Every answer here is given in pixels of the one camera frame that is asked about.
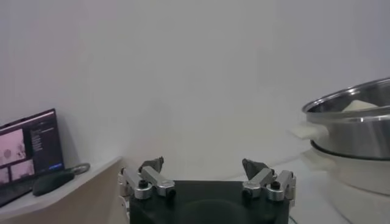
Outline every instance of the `metal bracket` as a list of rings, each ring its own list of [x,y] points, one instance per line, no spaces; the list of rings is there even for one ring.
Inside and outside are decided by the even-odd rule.
[[[267,197],[271,201],[290,200],[290,207],[295,205],[296,176],[291,171],[283,170],[271,184],[267,184]]]
[[[148,182],[151,182],[156,187],[157,194],[166,198],[175,196],[175,182],[166,179],[163,175],[159,174],[151,166],[142,167],[141,177]]]
[[[251,180],[243,182],[243,195],[246,198],[258,198],[263,187],[273,182],[274,171],[269,168],[262,169]]]
[[[122,175],[122,180],[126,181],[134,191],[135,198],[145,200],[152,196],[152,185],[146,180],[143,180],[135,171],[123,168],[120,174]]]

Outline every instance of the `white shelf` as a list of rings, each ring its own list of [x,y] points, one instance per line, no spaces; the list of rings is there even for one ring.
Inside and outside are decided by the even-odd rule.
[[[96,177],[104,170],[108,169],[115,163],[117,163],[121,157],[116,157],[105,163],[91,164],[91,168],[88,172],[78,175],[66,183],[64,186],[56,189],[53,192],[35,197],[32,193],[29,193],[3,207],[0,208],[0,221],[5,219],[11,219],[19,215],[27,214],[30,212],[38,211],[53,205],[59,200],[63,199],[83,184]]]

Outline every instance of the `white wall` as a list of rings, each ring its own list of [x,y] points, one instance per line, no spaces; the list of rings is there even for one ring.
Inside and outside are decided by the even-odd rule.
[[[235,175],[308,147],[285,132],[304,103],[389,71],[382,0],[1,5],[0,123],[56,107],[68,164],[163,155],[169,177]]]

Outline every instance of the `metal rim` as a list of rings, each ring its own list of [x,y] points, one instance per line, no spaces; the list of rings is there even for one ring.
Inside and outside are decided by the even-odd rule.
[[[338,156],[348,159],[358,159],[358,160],[365,160],[365,161],[390,161],[390,158],[377,158],[377,157],[369,157],[369,156],[353,156],[353,155],[346,155],[342,153],[332,152],[327,149],[322,148],[321,146],[317,145],[313,140],[310,141],[311,146],[325,154],[329,154],[332,156]]]
[[[321,97],[320,99],[316,99],[311,101],[310,103],[307,103],[305,106],[303,106],[302,111],[311,116],[311,117],[318,117],[318,118],[327,118],[327,119],[340,119],[340,118],[348,118],[351,119],[351,121],[359,121],[361,117],[364,117],[364,119],[373,119],[373,120],[383,120],[383,119],[390,119],[390,116],[386,116],[390,113],[390,105],[389,106],[383,106],[383,107],[377,107],[377,108],[371,108],[371,109],[365,109],[365,110],[359,110],[359,111],[348,111],[348,112],[309,112],[310,109],[313,107],[316,107],[323,102],[326,102],[328,100],[345,96],[345,95],[351,95],[359,90],[369,88],[374,85],[384,85],[390,83],[390,78],[385,79],[379,79],[374,80],[371,82],[363,83],[357,86],[349,87],[340,91],[337,91],[335,93],[326,95],[324,97]]]

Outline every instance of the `laptop keyboard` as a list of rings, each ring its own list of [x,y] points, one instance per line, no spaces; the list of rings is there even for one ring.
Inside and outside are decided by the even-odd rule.
[[[4,189],[0,189],[0,207],[10,203],[17,198],[32,191],[34,180],[18,183],[15,186],[10,186]]]

